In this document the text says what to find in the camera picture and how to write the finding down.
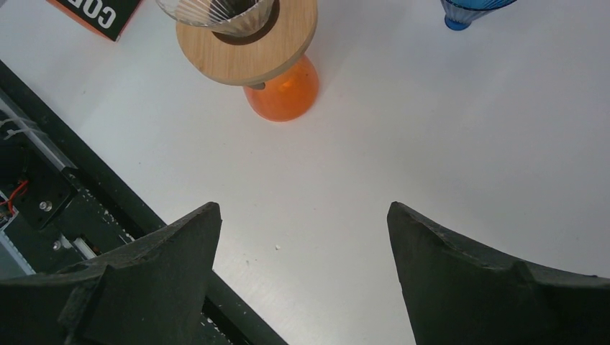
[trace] blue glass cup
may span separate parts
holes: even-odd
[[[514,3],[516,0],[440,0],[445,9],[445,24],[461,31],[482,16]]]

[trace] wire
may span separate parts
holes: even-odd
[[[11,196],[8,198],[8,200],[2,201],[0,203],[0,206],[8,204],[9,207],[9,211],[11,212],[11,216],[15,215],[15,210],[13,209],[13,201],[17,196],[23,196],[25,194],[25,192],[27,192],[27,184],[29,183],[29,180],[24,180],[22,181],[19,186],[17,186],[17,188],[15,188],[15,190],[13,190],[13,193],[11,193]]]

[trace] wooden coffee dripper stand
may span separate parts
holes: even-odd
[[[265,26],[248,37],[177,23],[184,55],[206,77],[243,86],[252,108],[271,121],[290,121],[315,102],[319,80],[305,50],[314,38],[317,0],[276,0]]]

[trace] round wooden board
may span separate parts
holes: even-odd
[[[275,26],[248,45],[231,45],[208,29],[177,23],[184,55],[205,76],[227,85],[255,85],[284,73],[314,38],[318,7],[317,0],[276,1],[280,10]]]

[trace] black machine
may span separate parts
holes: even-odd
[[[217,204],[166,226],[2,63],[0,101],[0,344],[286,344],[212,271]],[[610,280],[388,227],[418,345],[610,344]]]

